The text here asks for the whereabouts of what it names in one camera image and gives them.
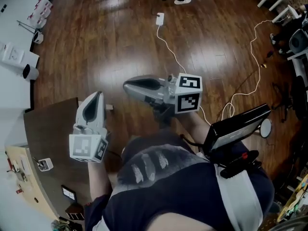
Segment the power outlet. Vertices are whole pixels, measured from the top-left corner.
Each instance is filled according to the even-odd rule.
[[[7,7],[7,5],[5,4],[5,5],[3,6],[3,8],[0,10],[0,12],[3,13],[4,10],[6,9],[6,7]]]
[[[162,26],[164,24],[164,13],[157,13],[156,25]]]

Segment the white cube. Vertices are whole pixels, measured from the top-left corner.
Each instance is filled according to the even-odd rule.
[[[108,141],[96,134],[70,134],[69,156],[80,162],[102,161]]]
[[[179,74],[175,89],[175,113],[194,112],[200,109],[202,77]]]

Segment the trash can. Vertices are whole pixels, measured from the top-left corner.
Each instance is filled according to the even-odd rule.
[[[33,42],[40,44],[44,40],[44,35],[41,32],[36,31],[33,35]]]
[[[26,80],[36,80],[39,76],[39,72],[36,68],[31,67],[29,64],[23,70],[23,77]]]

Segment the electrical outlet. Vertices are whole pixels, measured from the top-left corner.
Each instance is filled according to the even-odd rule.
[[[156,25],[162,26],[164,24],[164,13],[157,13]]]
[[[4,10],[6,9],[6,7],[7,7],[7,5],[5,4],[5,5],[3,6],[3,8],[0,10],[0,12],[3,13]]]

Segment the wooden desk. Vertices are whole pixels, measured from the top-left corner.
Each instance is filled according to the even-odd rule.
[[[17,162],[21,172],[26,173],[23,170],[24,164],[27,164],[25,167],[29,169],[29,173],[26,173],[26,182],[17,179],[16,184],[18,184],[24,191],[20,193],[20,195],[22,195],[24,199],[38,211],[43,212],[51,219],[58,219],[55,209],[52,207],[48,197],[46,197],[46,193],[42,188],[41,183],[38,181],[35,165],[32,162],[29,149],[25,147],[7,146],[5,147],[5,151],[11,162]],[[26,158],[24,164],[21,162],[21,156]]]
[[[90,202],[88,165],[69,157],[69,134],[73,131],[77,98],[25,113],[26,136],[31,155],[50,158],[54,168],[41,172],[35,164],[39,181],[57,214],[67,218],[72,200],[62,194],[61,185],[76,192],[77,202]]]

